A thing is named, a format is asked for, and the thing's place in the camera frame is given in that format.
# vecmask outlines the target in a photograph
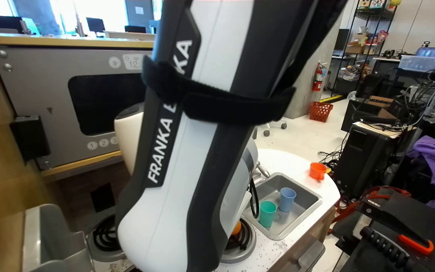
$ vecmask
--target fire extinguisher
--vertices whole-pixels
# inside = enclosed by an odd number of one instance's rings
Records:
[[[316,67],[315,79],[313,81],[313,87],[311,88],[312,91],[320,91],[321,89],[321,83],[326,76],[326,69],[324,66],[325,64],[326,63],[320,64],[320,61],[318,62],[318,66]]]

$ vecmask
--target metal sink basin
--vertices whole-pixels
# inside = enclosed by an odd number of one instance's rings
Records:
[[[279,191],[283,187],[295,190],[295,202],[293,203],[290,212],[282,212],[279,208],[276,210],[275,218],[271,227],[263,227],[258,222],[258,219],[254,218],[251,206],[248,205],[243,212],[243,215],[247,220],[272,240],[281,240],[285,238],[323,202],[319,195],[301,186],[293,181],[293,179],[281,173],[274,173],[256,186],[259,203],[268,200],[275,203],[278,207],[280,199]]]

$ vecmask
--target oven window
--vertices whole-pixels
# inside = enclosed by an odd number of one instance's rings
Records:
[[[141,74],[74,76],[68,81],[80,130],[87,136],[114,131],[115,117],[142,103],[145,84]]]

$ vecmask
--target orange basket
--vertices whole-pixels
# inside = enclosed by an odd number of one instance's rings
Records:
[[[322,102],[312,102],[310,106],[310,119],[326,122],[328,114],[333,109],[333,105]]]

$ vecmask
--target franka robot arm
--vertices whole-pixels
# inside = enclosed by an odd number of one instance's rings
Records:
[[[152,61],[224,96],[266,101],[293,85],[345,3],[166,0]],[[119,243],[145,272],[210,272],[256,167],[255,124],[191,118],[186,103],[164,103],[157,91],[147,84],[144,114],[129,109],[116,119],[132,174],[116,207]]]

